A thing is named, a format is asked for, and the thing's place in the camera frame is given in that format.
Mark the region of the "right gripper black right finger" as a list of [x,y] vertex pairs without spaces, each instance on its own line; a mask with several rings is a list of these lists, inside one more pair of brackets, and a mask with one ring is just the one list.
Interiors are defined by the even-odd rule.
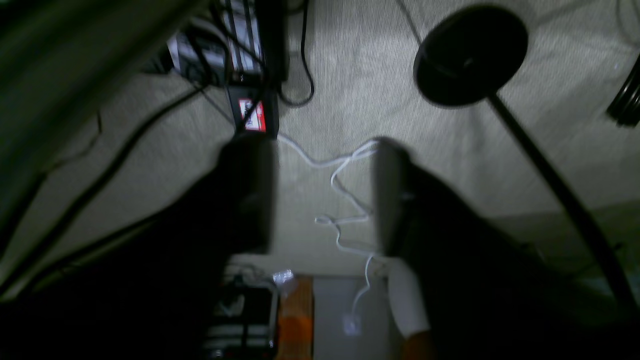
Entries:
[[380,137],[372,165],[375,234],[382,255],[407,257],[418,205],[416,166],[409,151],[391,137]]

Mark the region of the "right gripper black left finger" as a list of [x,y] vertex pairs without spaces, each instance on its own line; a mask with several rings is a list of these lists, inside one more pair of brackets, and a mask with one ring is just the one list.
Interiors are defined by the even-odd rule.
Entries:
[[231,250],[263,255],[274,223],[275,147],[264,134],[233,137],[218,157]]

